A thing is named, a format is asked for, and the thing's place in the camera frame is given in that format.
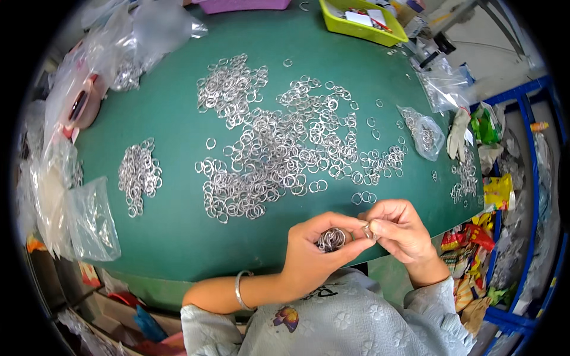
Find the pink container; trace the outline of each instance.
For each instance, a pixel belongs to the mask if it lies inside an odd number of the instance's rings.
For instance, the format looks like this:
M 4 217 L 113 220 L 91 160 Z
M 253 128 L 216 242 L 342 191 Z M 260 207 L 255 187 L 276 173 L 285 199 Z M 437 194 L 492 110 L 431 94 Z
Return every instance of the pink container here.
M 291 0 L 204 0 L 200 7 L 207 14 L 241 10 L 285 10 Z

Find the silver bracelet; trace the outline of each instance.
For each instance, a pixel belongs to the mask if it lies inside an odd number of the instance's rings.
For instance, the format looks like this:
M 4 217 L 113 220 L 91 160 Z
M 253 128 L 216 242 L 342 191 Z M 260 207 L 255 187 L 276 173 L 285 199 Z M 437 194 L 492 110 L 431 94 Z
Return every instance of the silver bracelet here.
M 244 310 L 254 310 L 251 308 L 248 308 L 247 305 L 245 305 L 243 303 L 242 300 L 242 295 L 239 292 L 239 279 L 242 277 L 242 274 L 247 273 L 250 277 L 253 276 L 253 272 L 252 271 L 241 271 L 238 273 L 238 275 L 235 277 L 235 298 L 238 300 L 238 303 L 242 306 L 242 309 Z

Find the blue object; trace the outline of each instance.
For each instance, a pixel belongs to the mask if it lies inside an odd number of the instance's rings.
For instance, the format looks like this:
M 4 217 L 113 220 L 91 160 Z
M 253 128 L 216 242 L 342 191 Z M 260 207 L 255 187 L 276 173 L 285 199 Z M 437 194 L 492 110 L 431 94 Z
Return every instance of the blue object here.
M 156 320 L 140 305 L 137 305 L 137 314 L 133 316 L 133 319 L 135 319 L 135 323 L 137 323 L 146 339 L 159 343 L 168 337 Z
M 546 292 L 546 296 L 542 302 L 541 309 L 539 310 L 538 314 L 536 315 L 536 318 L 522 317 L 522 316 L 513 314 L 512 311 L 514 310 L 514 307 L 516 306 L 517 302 L 519 301 L 519 297 L 520 297 L 520 294 L 522 292 L 524 282 L 527 278 L 528 268 L 530 266 L 530 263 L 532 261 L 532 257 L 534 254 L 536 226 L 538 223 L 538 212 L 539 212 L 539 206 L 538 206 L 538 193 L 539 193 L 538 163 L 536 161 L 536 151 L 534 148 L 534 139 L 533 139 L 532 132 L 530 130 L 530 123 L 534 122 L 534 116 L 533 116 L 532 110 L 531 110 L 531 101 L 532 100 L 529 101 L 529 98 L 527 97 L 527 93 L 535 91 L 535 90 L 540 89 L 540 88 L 544 88 L 544 90 L 542 92 L 548 94 L 548 95 L 544 95 L 544 97 L 545 97 L 545 99 L 547 99 L 551 102 L 552 107 L 554 108 L 553 114 L 556 115 L 556 119 L 557 119 L 557 131 L 558 131 L 561 142 L 563 144 L 565 144 L 566 140 L 567 140 L 567 135 L 566 135 L 565 127 L 564 127 L 564 122 L 563 122 L 562 117 L 561 117 L 561 112 L 560 112 L 560 107 L 559 107 L 560 105 L 558 102 L 558 98 L 556 96 L 556 92 L 554 90 L 552 78 L 550 76 L 538 78 L 538 79 L 533 80 L 529 83 L 520 85 L 516 88 L 513 88 L 509 91 L 503 92 L 501 94 L 498 94 L 494 97 L 491 97 L 491 98 L 485 100 L 485 102 L 490 104 L 490 105 L 495 105 L 495 104 L 502 103 L 504 101 L 512 100 L 512 99 L 517 100 L 517 104 L 518 104 L 518 106 L 520 108 L 520 112 L 523 116 L 523 121 L 525 124 L 525 129 L 526 129 L 527 138 L 528 138 L 528 142 L 529 142 L 529 149 L 531 151 L 531 160 L 532 160 L 532 176 L 533 176 L 533 183 L 534 183 L 534 185 L 532 187 L 532 193 L 533 193 L 533 197 L 534 197 L 534 204 L 533 204 L 533 210 L 532 210 L 532 231 L 531 231 L 531 236 L 530 236 L 530 241 L 529 241 L 529 248 L 528 248 L 528 252 L 527 252 L 527 256 L 526 256 L 526 260 L 525 260 L 525 265 L 524 265 L 524 269 L 523 269 L 523 274 L 522 274 L 521 279 L 519 281 L 519 286 L 518 286 L 518 289 L 516 291 L 516 295 L 513 299 L 513 302 L 511 304 L 511 307 L 509 308 L 509 310 L 505 311 L 505 310 L 501 310 L 501 309 L 498 309 L 496 307 L 491 306 L 487 309 L 487 312 L 486 312 L 485 317 L 484 317 L 487 322 L 491 322 L 491 323 L 497 325 L 499 330 L 501 330 L 503 333 L 505 333 L 505 332 L 508 332 L 508 333 L 516 332 L 516 333 L 521 334 L 521 339 L 520 339 L 519 343 L 517 345 L 515 345 L 511 355 L 516 355 L 517 353 L 519 353 L 523 350 L 525 344 L 527 343 L 530 336 L 534 332 L 534 327 L 538 323 L 540 316 L 549 307 L 550 302 L 552 300 L 552 295 L 556 292 L 556 288 L 558 287 L 558 284 L 559 284 L 559 283 L 557 283 L 557 279 L 558 279 L 560 272 L 562 270 L 562 265 L 564 263 L 564 254 L 565 254 L 565 251 L 566 251 L 566 248 L 568 245 L 568 235 L 564 234 L 561 237 L 561 242 L 559 243 L 559 250 L 557 253 L 556 260 L 555 260 L 556 267 L 555 267 L 554 273 L 552 275 L 552 280 L 551 280 L 550 286 Z M 477 106 L 478 106 L 478 104 L 472 105 L 471 111 L 475 110 L 477 108 Z M 498 175 L 498 173 L 499 173 L 496 163 L 494 165 L 494 172 L 495 172 L 495 175 Z M 495 236 L 494 236 L 495 241 L 497 241 L 499 234 L 500 234 L 500 215 L 497 215 L 496 219 L 495 219 Z M 489 270 L 487 271 L 487 281 L 488 282 L 490 282 L 490 278 L 492 276 L 492 270 L 495 267 L 495 261 L 496 261 L 496 254 L 493 251 L 491 253 Z M 498 337 L 495 337 L 491 341 L 491 343 L 489 344 L 488 348 L 486 349 L 484 355 L 487 355 L 491 351 L 493 345 L 495 345 L 497 340 L 498 340 Z

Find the green tabletop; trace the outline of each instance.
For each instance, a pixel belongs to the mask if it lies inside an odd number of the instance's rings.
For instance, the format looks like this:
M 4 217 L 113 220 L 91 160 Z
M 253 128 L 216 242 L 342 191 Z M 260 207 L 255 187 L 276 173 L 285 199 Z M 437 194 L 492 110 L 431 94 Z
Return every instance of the green tabletop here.
M 468 206 L 453 204 L 450 190 L 459 177 L 450 171 L 451 161 L 443 147 L 437 162 L 422 158 L 412 143 L 407 128 L 399 129 L 396 105 L 413 107 L 429 114 L 429 105 L 408 57 L 389 56 L 388 48 L 366 40 L 328 32 L 316 3 L 309 12 L 293 1 L 285 11 L 241 11 L 204 15 L 192 13 L 209 28 L 209 35 L 191 39 L 180 50 L 165 57 L 141 80 L 139 90 L 109 92 L 93 125 L 81 132 L 76 146 L 84 161 L 84 177 L 89 182 L 108 177 L 108 196 L 116 223 L 122 256 L 110 263 L 96 263 L 113 271 L 180 281 L 233 275 L 242 269 L 257 273 L 279 270 L 282 266 L 288 229 L 325 211 L 355 216 L 370 207 L 353 205 L 351 196 L 365 190 L 378 199 L 404 198 L 416 207 L 432 236 L 464 222 L 482 209 L 481 199 L 467 198 Z M 227 130 L 224 120 L 214 111 L 198 113 L 196 80 L 208 75 L 207 65 L 220 58 L 246 53 L 247 65 L 269 68 L 269 82 L 260 91 L 263 109 L 282 108 L 275 96 L 288 90 L 292 80 L 302 75 L 328 80 L 352 93 L 360 109 L 357 144 L 359 151 L 377 148 L 380 152 L 398 143 L 403 136 L 409 147 L 404 159 L 403 176 L 381 178 L 377 186 L 355 185 L 349 179 L 335 181 L 328 172 L 307 174 L 307 181 L 325 179 L 328 189 L 303 197 L 287 194 L 277 202 L 265 203 L 267 212 L 256 220 L 244 216 L 221 224 L 207 217 L 203 207 L 202 184 L 206 177 L 194 171 L 194 163 L 207 156 L 223 159 L 222 148 L 231 145 L 241 128 Z M 283 60 L 290 58 L 291 67 Z M 326 93 L 325 88 L 311 94 Z M 384 102 L 383 108 L 375 100 Z M 339 116 L 351 112 L 342 101 Z M 450 117 L 431 115 L 445 135 Z M 381 138 L 375 140 L 367 117 L 376 118 Z M 130 218 L 125 193 L 117 188 L 117 170 L 125 149 L 147 137 L 154 137 L 154 158 L 160 160 L 163 186 L 152 199 L 144 197 L 144 214 Z M 215 149 L 206 149 L 206 139 L 217 141 Z M 475 161 L 479 158 L 477 150 Z M 353 163 L 354 169 L 360 165 Z M 438 173 L 434 182 L 431 171 Z M 482 197 L 481 172 L 478 195 Z M 365 251 L 356 261 L 386 255 L 379 245 Z

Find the white glove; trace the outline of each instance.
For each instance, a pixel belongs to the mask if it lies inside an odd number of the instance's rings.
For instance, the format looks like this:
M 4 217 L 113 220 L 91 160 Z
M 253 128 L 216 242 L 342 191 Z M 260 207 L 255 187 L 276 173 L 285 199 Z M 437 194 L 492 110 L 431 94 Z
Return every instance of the white glove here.
M 455 159 L 458 156 L 461 162 L 465 162 L 465 151 L 463 150 L 465 146 L 465 130 L 467 130 L 470 120 L 471 116 L 466 109 L 460 108 L 455 114 L 453 126 L 447 136 L 447 154 L 451 159 Z

